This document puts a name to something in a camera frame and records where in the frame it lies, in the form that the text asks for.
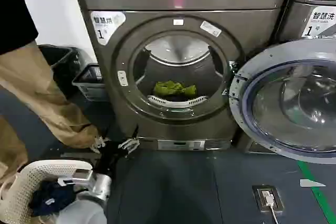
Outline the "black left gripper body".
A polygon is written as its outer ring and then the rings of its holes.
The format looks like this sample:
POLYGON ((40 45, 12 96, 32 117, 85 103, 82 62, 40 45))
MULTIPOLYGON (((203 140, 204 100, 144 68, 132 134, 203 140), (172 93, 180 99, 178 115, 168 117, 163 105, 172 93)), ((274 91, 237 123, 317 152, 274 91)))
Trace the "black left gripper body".
POLYGON ((119 159, 124 158, 124 149, 115 141, 106 142, 105 147, 100 149, 101 157, 94 166, 94 172, 107 176, 115 176, 119 159))

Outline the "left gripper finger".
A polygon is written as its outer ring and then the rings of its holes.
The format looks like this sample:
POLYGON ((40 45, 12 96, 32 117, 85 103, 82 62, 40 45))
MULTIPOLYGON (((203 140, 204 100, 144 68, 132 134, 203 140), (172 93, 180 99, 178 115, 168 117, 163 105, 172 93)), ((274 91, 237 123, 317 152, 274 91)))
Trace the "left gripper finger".
POLYGON ((138 138, 139 127, 136 126, 132 136, 118 145, 118 150, 124 157, 127 157, 134 150, 136 150, 140 145, 140 140, 138 138))
POLYGON ((90 136, 92 138, 90 149, 97 154, 100 154, 100 150, 104 148, 109 141, 108 129, 99 130, 97 128, 92 128, 90 131, 90 136))

